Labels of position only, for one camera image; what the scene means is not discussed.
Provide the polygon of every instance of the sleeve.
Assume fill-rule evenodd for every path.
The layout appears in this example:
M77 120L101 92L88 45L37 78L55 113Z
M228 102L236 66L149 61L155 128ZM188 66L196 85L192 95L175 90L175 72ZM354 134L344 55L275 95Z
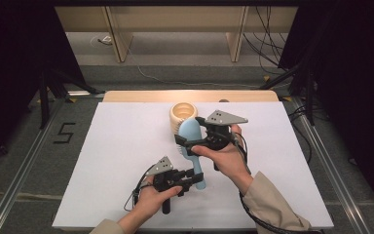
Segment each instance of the sleeve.
M90 234L125 234L117 222L105 219Z
M252 215L276 227L293 231L308 230L311 227L308 220L293 212L278 189L261 172L254 177L243 201ZM257 232L272 233L259 225Z

